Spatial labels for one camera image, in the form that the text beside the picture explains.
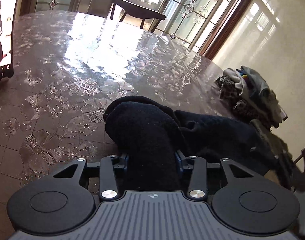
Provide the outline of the pile of mixed clothes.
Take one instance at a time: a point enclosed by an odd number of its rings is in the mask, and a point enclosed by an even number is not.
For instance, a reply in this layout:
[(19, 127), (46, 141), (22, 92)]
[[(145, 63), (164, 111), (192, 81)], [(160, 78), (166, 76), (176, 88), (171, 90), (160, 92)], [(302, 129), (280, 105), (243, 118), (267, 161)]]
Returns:
[(251, 125), (268, 149), (268, 156), (274, 157), (275, 166), (270, 168), (268, 178), (287, 189), (304, 192), (305, 173), (292, 160), (288, 145), (271, 131), (288, 116), (268, 83), (259, 72), (246, 66), (225, 69), (215, 83), (219, 98), (234, 117)]

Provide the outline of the dark wooden chair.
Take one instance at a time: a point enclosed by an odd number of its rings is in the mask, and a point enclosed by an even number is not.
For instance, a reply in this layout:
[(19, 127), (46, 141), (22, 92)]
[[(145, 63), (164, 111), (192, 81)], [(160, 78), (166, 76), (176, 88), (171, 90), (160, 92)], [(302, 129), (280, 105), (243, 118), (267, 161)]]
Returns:
[(113, 20), (114, 12), (116, 9), (116, 6), (121, 7), (124, 10), (124, 14), (121, 16), (119, 19), (119, 22), (123, 22), (126, 15), (130, 15), (134, 18), (139, 18), (141, 19), (141, 24), (140, 24), (140, 29), (143, 29), (145, 20), (147, 19), (156, 19), (157, 23), (152, 26), (152, 28), (149, 30), (151, 33), (153, 33), (159, 23), (161, 21), (164, 21), (166, 19), (166, 15), (161, 14), (157, 11), (141, 7), (139, 5), (136, 5), (134, 3), (124, 1), (124, 0), (112, 0), (112, 9), (111, 9), (111, 14), (110, 14), (110, 20)]

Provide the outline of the glass door with ornaments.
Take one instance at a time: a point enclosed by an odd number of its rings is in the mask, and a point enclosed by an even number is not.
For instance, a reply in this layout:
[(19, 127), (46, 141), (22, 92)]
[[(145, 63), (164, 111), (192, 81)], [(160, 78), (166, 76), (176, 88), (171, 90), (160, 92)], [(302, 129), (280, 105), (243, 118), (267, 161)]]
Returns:
[[(252, 0), (124, 0), (166, 15), (154, 33), (182, 42), (187, 48), (212, 59), (232, 33)], [(110, 18), (112, 0), (19, 0), (18, 12), (25, 15), (42, 10), (83, 12)], [(116, 6), (113, 20), (124, 10)], [(126, 15), (124, 21), (140, 27), (141, 19)], [(156, 19), (147, 19), (149, 31)]]

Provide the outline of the floral plastic tablecloth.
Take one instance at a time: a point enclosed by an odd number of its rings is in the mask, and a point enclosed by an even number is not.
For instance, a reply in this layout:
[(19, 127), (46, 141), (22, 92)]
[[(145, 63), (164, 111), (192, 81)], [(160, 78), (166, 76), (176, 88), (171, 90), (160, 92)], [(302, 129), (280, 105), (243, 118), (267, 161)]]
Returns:
[(214, 82), (221, 69), (166, 37), (65, 11), (22, 16), (13, 37), (14, 75), (0, 82), (0, 239), (14, 231), (14, 192), (66, 161), (117, 153), (103, 119), (113, 100), (230, 116)]

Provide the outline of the black knitted garment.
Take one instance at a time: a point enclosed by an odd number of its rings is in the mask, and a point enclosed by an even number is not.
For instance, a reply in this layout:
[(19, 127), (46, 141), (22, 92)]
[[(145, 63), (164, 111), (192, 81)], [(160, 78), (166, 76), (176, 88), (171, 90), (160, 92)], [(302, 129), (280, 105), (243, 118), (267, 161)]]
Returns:
[(255, 128), (235, 119), (174, 111), (144, 96), (125, 96), (109, 104), (104, 121), (108, 136), (129, 156), (126, 190), (179, 190), (178, 151), (210, 162), (230, 158), (260, 175), (278, 165)]

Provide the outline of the pink object under phone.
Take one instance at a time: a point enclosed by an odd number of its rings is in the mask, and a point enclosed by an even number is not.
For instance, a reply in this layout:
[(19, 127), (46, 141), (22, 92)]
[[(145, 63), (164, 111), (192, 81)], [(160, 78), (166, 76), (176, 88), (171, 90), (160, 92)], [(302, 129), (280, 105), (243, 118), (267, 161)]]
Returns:
[(4, 77), (0, 79), (0, 86), (4, 86), (9, 81), (8, 77)]

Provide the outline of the smartphone with lit screen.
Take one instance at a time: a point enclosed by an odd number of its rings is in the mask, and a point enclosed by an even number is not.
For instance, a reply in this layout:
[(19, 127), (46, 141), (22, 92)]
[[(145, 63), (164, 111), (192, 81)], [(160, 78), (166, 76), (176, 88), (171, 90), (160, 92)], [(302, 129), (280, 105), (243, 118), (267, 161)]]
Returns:
[(12, 54), (17, 0), (0, 0), (0, 81), (14, 75)]

